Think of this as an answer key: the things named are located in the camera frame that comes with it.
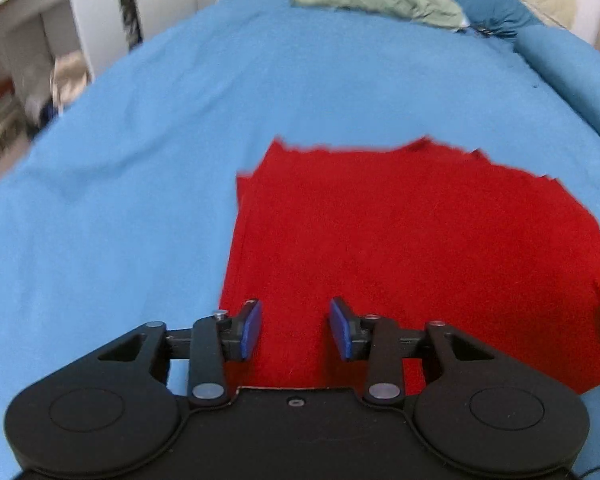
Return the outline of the red cloth garment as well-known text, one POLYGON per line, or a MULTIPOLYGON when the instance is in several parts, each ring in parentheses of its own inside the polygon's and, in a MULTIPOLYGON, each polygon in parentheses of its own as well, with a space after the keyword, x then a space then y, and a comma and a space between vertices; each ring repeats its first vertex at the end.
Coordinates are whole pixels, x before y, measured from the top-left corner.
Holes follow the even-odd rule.
POLYGON ((562 184, 427 139, 388 152, 274 142, 237 179, 221 304, 262 304, 233 386, 363 383, 329 303, 447 322, 577 392, 600 385, 600 226, 562 184))

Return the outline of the blue bed sheet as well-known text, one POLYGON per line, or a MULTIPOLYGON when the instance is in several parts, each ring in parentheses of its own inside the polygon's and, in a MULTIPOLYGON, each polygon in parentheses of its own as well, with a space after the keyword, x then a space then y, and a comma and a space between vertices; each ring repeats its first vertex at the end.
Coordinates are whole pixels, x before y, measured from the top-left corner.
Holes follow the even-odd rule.
POLYGON ((506 42, 380 15, 221 0, 97 78, 0 181, 0 479, 9 401, 152 320, 218 304, 236 174, 276 136, 421 136, 557 178, 600 224, 600 137, 506 42))

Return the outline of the beige cloth bag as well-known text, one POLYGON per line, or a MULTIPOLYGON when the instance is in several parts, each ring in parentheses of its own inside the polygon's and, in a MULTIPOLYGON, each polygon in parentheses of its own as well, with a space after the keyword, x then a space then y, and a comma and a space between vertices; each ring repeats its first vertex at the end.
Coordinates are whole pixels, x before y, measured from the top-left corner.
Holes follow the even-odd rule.
POLYGON ((75 50, 56 58, 50 73, 50 95, 61 114, 91 83, 91 73, 82 51, 75 50))

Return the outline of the blue rolled blanket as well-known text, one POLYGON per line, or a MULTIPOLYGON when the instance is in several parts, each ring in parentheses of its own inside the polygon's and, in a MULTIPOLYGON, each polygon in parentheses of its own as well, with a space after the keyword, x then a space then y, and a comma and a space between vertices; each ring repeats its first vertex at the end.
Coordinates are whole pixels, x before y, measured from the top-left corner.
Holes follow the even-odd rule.
POLYGON ((521 29, 515 51, 600 136, 600 52, 568 30, 521 29))

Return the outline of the dark blue pillow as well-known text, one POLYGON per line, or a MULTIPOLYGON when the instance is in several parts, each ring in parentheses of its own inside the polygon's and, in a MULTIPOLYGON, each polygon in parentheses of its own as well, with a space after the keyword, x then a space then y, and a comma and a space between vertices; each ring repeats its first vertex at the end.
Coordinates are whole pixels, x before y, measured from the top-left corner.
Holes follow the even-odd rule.
POLYGON ((514 39, 527 26, 542 22, 521 0, 455 0, 474 29, 489 36, 514 39))

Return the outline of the white cabinet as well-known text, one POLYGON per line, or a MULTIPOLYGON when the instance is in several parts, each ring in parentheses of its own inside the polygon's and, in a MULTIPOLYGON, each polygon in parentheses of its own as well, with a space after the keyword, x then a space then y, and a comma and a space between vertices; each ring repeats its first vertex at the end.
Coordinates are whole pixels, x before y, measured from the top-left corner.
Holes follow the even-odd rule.
POLYGON ((142 42, 215 0, 0 0, 0 87, 30 122, 52 102, 56 58, 83 52, 91 82, 142 42))

